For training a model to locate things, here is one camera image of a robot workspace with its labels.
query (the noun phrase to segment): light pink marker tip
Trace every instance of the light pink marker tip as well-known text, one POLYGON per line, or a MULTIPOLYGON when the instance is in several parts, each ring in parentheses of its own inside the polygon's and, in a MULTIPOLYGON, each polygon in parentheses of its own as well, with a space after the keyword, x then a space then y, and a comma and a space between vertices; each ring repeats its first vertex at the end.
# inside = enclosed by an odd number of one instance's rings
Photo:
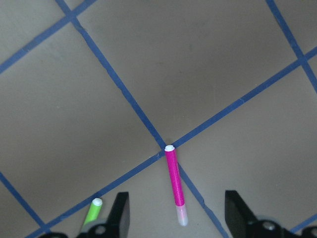
POLYGON ((172 183, 172 189, 174 193, 178 222, 181 226, 186 226, 188 224, 188 217, 186 212, 182 183, 180 180, 178 170, 177 155, 174 146, 167 145, 165 147, 165 155, 168 165, 170 181, 172 183))

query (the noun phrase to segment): marker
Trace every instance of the marker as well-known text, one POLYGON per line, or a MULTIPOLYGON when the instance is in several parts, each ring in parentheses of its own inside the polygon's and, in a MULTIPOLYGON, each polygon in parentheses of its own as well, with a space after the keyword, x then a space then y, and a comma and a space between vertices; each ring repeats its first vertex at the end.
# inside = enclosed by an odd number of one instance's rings
POLYGON ((172 183, 174 193, 178 222, 181 226, 186 226, 188 224, 188 218, 185 207, 185 198, 183 194, 182 183, 179 176, 175 147, 172 145, 167 145, 165 147, 165 155, 169 170, 170 181, 172 183))
POLYGON ((88 213, 87 213, 86 219, 84 221, 83 227, 87 223, 92 222, 92 221, 94 221, 95 219, 98 218, 98 215, 99 215, 99 212, 100 212, 102 204, 103 204, 103 201, 100 198, 95 198, 93 200, 93 202, 91 203, 90 208, 88 210, 88 213))

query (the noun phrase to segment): blue grid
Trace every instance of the blue grid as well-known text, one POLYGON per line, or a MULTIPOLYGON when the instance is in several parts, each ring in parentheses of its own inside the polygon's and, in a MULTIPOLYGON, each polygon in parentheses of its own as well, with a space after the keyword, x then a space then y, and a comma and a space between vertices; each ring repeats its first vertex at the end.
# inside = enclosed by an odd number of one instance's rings
MULTIPOLYGON (((35 238, 39 236, 40 234, 42 234, 43 232, 44 233, 49 232, 51 227, 55 226, 59 222, 63 221, 65 218, 71 216, 72 214, 76 213, 80 209, 90 204, 93 198, 105 195, 107 192, 116 188, 117 186, 124 183, 125 181, 127 181, 128 179, 130 179, 131 177, 133 177, 140 171, 144 170, 151 164, 155 163, 157 160, 159 160, 161 157, 164 156, 163 148, 166 145, 166 143, 164 142, 162 137, 159 135, 155 127, 152 125, 152 123, 150 122, 146 114, 143 112, 143 110, 138 105, 136 100, 133 98, 129 90, 123 84, 122 80, 113 70, 108 60, 104 57, 103 53, 99 50, 98 46, 95 44, 93 39, 89 36, 87 31, 81 26, 80 22, 76 18, 79 14, 81 14, 89 6, 91 6, 94 2, 96 2, 96 0, 85 0, 80 5, 78 5, 74 10, 70 10, 64 0, 55 0, 55 1, 64 12, 65 17, 63 17, 53 26, 51 26, 46 31, 44 31, 43 33, 35 37, 26 46, 18 50, 14 55, 12 55, 9 59, 7 59, 4 63, 2 63, 0 65, 0 74, 3 73, 5 70, 7 70, 16 62, 18 62, 23 56, 28 54, 29 51, 34 49, 37 45, 39 45, 45 39, 53 35, 59 29, 64 27, 67 23, 71 22, 74 25, 74 27, 77 29, 77 31, 82 35, 87 45, 91 49, 91 51, 95 54, 95 56, 100 61, 101 65, 106 69, 111 79, 114 81, 117 87, 122 91, 126 100, 130 103, 135 113, 138 115, 142 123, 151 133, 151 135, 153 136, 153 138, 155 139, 155 141, 157 142, 157 144, 160 146, 162 150, 46 224, 41 220, 41 218, 36 214, 36 212, 30 207, 30 205, 25 201, 25 199, 19 194, 19 192, 14 188, 14 186, 8 181, 8 179, 0 172, 1 182, 15 197, 15 199, 21 204, 21 206, 26 210, 26 212, 40 226, 39 229, 35 230, 34 232, 26 236, 27 238, 35 238)), ((258 87, 251 90, 249 93, 245 94, 243 97, 233 102, 231 105, 227 106, 225 109, 223 109, 222 111, 220 111, 219 113, 217 113, 216 115, 214 115, 213 117, 211 117, 210 119, 208 119, 207 121, 205 121, 204 123, 196 127, 195 129, 191 130, 190 132, 188 132, 187 134, 185 134, 184 136, 176 140, 173 143, 173 145, 176 148, 180 147, 181 145, 186 143, 188 140, 192 139, 194 136, 198 135, 200 132, 204 131, 205 129, 207 129, 214 123, 216 123, 218 120, 222 119, 223 117, 225 117, 226 115, 228 115, 229 113, 231 113, 232 111, 234 111, 235 109, 237 109, 238 107, 240 107, 241 105, 243 105, 244 103, 246 103, 247 101, 255 97, 256 95, 261 93, 266 88, 273 85, 275 82, 277 82, 282 77, 289 74, 290 72, 292 72, 294 69, 298 68, 299 66, 303 68, 313 88, 317 92, 317 79, 308 63, 309 59, 317 55, 317 47, 313 48, 311 51, 309 51, 308 53, 304 55, 301 48, 297 44, 296 39, 294 38, 292 32, 290 31, 286 21, 284 20, 279 9, 277 8, 274 0, 266 0, 266 3, 268 7, 270 8, 273 16, 277 20, 290 46, 292 47, 297 57, 297 60, 289 64, 288 66, 286 66, 280 72, 278 72, 277 74, 275 74, 274 76, 272 76, 271 78, 269 78, 268 80, 260 84, 258 87)), ((206 206, 203 197, 201 196, 201 194, 199 193, 195 185, 192 183, 192 181, 190 180, 186 172, 183 170, 181 165, 179 165, 179 167, 180 167, 181 177, 184 180, 185 184, 189 187, 190 191, 193 193, 193 195, 195 196, 195 198, 197 199, 201 207, 205 210, 206 214, 209 216, 211 221, 217 227, 221 235, 224 238, 228 238, 229 237, 228 234, 222 227, 222 224, 220 223, 216 215, 213 213, 213 211, 209 207, 206 206)), ((303 221, 302 223, 298 224, 293 229, 291 229, 291 231, 295 233, 315 220, 317 220, 317 214, 307 218, 305 221, 303 221)))

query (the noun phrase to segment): white marker end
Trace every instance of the white marker end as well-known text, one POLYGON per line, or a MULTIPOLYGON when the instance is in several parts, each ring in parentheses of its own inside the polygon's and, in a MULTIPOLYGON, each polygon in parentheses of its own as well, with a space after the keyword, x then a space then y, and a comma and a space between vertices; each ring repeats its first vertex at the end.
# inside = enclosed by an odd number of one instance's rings
POLYGON ((95 198, 95 199, 93 200, 93 204, 94 204, 95 206, 101 206, 101 205, 103 204, 103 201, 102 201, 100 198, 95 198))
POLYGON ((166 146, 165 146, 165 151, 166 151, 166 152, 171 152, 171 151, 173 151, 173 150, 175 150, 175 147, 174 147, 174 146, 172 146, 172 145, 166 145, 166 146))
POLYGON ((181 226, 185 227, 188 224, 188 217, 185 204, 183 206, 176 206, 178 222, 181 226))

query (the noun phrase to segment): metal screw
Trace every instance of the metal screw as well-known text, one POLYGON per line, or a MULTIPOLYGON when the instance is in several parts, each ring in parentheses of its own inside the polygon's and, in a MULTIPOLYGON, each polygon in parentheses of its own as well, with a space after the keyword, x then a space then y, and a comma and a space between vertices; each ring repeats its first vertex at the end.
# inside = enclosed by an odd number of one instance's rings
POLYGON ((272 222, 263 222, 262 226, 269 231, 273 231, 275 229, 275 225, 272 222))
POLYGON ((96 229, 95 229, 95 234, 96 235, 102 235, 106 232, 106 228, 103 227, 103 226, 98 226, 96 229))
POLYGON ((311 233, 312 233, 312 235, 313 235, 314 237, 317 237, 317 228, 313 228, 313 229, 311 230, 311 233))

